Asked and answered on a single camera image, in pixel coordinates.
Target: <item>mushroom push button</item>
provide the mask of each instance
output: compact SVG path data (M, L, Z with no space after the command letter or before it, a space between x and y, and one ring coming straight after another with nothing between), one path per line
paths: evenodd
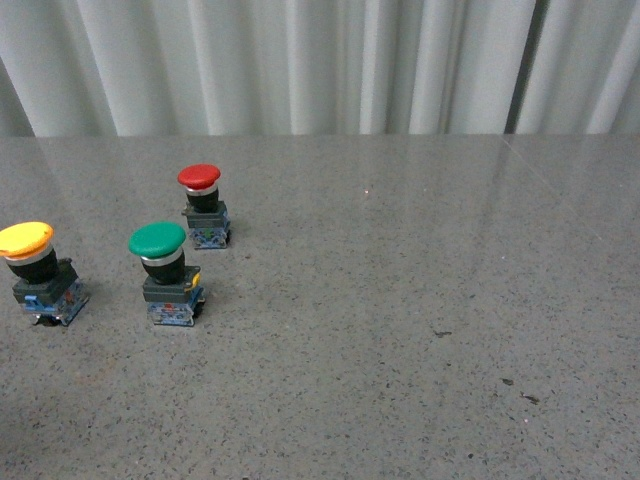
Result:
M148 277L142 285L147 317L156 325L192 327L205 302L200 267L186 266L184 229L157 222L135 231L129 250L138 255Z
M53 228L43 222L26 222L0 231L0 255L20 277L13 296L33 324L68 326L89 300L71 259L58 260Z
M227 248L231 240L227 206L219 200L219 178L218 167L203 163L186 167L178 174L178 183L187 194L182 214L187 217L189 239L196 249Z

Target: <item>speckled stone surface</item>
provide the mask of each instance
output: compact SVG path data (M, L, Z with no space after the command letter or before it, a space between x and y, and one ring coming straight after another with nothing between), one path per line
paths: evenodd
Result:
M2 139L0 161L0 227L53 225L92 292L34 327L0 265L0 478L640 477L638 137ZM204 162L232 245L185 245L207 304L157 327L127 241L184 224L176 175Z

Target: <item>silver bezel ring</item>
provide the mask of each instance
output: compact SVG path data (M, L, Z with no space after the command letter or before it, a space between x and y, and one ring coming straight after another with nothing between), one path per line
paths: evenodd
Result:
M203 188L202 190L195 190L189 187L184 187L184 188L187 191L187 195L189 195L190 197L204 197L205 195L210 195L216 190L218 190L218 184L214 183L210 187Z
M7 261L8 265L11 265L13 267L22 267L24 265L31 265L32 263L42 260L44 257L49 255L52 250L53 250L53 244L49 243L44 250L42 250L39 253L36 253L32 257L27 257L27 258L4 257L4 259Z
M173 253L170 253L165 257L159 257L159 258L140 257L140 260L142 260L142 263L144 263L149 267L164 267L165 265L169 265L170 263L173 263L178 258L180 258L180 255L182 255L183 251L184 250L182 249L182 247L178 247L178 250L176 250Z

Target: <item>granite table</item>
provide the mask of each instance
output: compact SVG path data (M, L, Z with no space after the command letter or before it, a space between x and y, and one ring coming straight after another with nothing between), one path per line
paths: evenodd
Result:
M0 265L0 478L640 477L640 137L0 140L0 227L92 298L32 326ZM222 170L193 328L129 235Z

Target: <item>dark spot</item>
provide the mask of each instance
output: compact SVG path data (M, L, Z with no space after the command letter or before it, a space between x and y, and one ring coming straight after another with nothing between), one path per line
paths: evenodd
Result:
M520 392L520 396L522 398L526 398L527 400L529 400L534 405L537 405L537 404L540 403L540 399L538 397L536 397L535 395L525 395L524 393Z

